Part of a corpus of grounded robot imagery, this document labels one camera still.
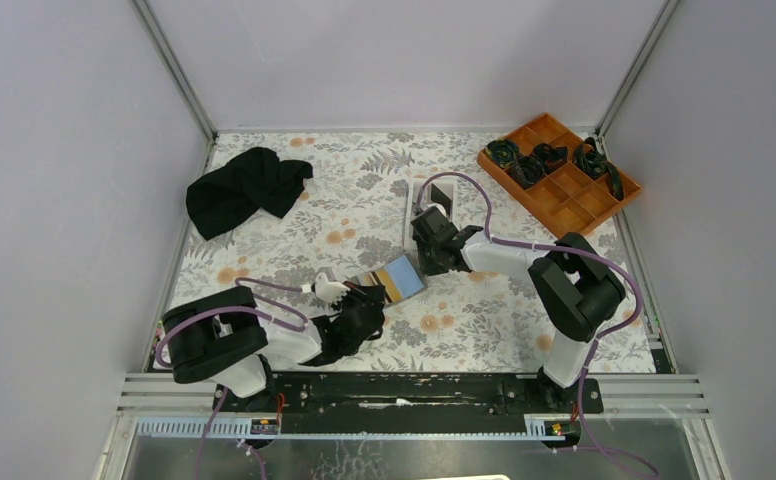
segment clear plastic panel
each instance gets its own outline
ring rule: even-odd
[[[604,446],[628,450],[653,463],[663,479],[698,476],[691,428],[674,419],[590,420]],[[136,436],[126,479],[192,480],[196,438]],[[588,445],[583,438],[581,445]],[[511,440],[276,440],[260,450],[269,479],[419,480],[503,475],[531,478],[631,478],[599,453],[553,454],[537,441]],[[626,465],[644,467],[623,460]],[[200,478],[259,479],[255,456],[235,440],[210,439],[203,449]]]

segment orange tray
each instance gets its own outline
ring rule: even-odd
[[[536,117],[505,138],[515,142],[524,155],[531,153],[539,143],[568,147],[567,163],[527,189],[521,188],[494,163],[485,150],[479,152],[477,158],[477,163],[557,238],[568,232],[590,233],[641,193],[641,186],[620,169],[623,200],[609,193],[606,183],[609,174],[592,180],[583,173],[573,164],[574,149],[582,143],[582,139],[549,113]]]

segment white wall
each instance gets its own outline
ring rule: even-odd
[[[203,150],[128,1],[0,1],[0,479],[89,478]]]
[[[219,129],[594,125],[662,0],[154,0]]]
[[[684,2],[608,143],[733,478],[776,478],[776,2]]]

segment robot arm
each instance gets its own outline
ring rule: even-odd
[[[556,327],[550,356],[540,374],[561,388],[576,382],[597,328],[612,318],[626,297],[626,290],[608,267],[577,255],[545,255],[492,243],[481,227],[459,231],[434,207],[411,223],[425,275],[449,270],[487,271],[532,282]],[[596,253],[577,233],[569,233],[556,243]],[[572,282],[569,274],[578,274],[579,280]]]
[[[321,366],[354,355],[363,342],[378,338],[385,322],[385,287],[331,282],[325,274],[321,275],[315,285],[304,287],[303,291],[313,291],[327,303],[335,303],[339,312],[332,317],[312,318],[301,329],[275,319],[260,321],[254,310],[255,298],[245,286],[168,311],[162,318],[166,333],[183,322],[191,322],[170,339],[173,379],[176,383],[211,379],[246,398],[262,392],[271,383],[270,366],[264,355],[285,357],[299,365]],[[196,321],[198,316],[203,321]]]

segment floral tablecloth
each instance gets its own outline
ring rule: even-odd
[[[321,267],[331,267],[343,279],[384,265],[403,253],[409,179],[436,172],[463,172],[480,181],[494,205],[492,232],[552,242],[554,237],[477,165],[477,152],[498,136],[222,134],[210,170],[251,147],[263,146],[283,160],[311,162],[314,179],[307,181],[305,192],[284,219],[260,210],[234,231],[211,241],[192,229],[171,308],[228,289],[239,276],[300,285],[311,283]],[[485,217],[485,203],[461,181],[455,216],[461,226],[481,225]],[[611,220],[595,230],[589,241],[601,255],[625,262]],[[366,342],[356,356],[321,370],[534,372],[541,366],[554,329],[531,285],[483,272],[452,272],[429,277],[428,283],[421,294],[385,310],[381,339]],[[325,311],[309,296],[264,287],[256,291],[310,316]],[[629,295],[616,321],[626,318],[633,304]],[[640,323],[606,337],[591,370],[655,371]],[[280,359],[270,360],[276,369],[297,368]]]

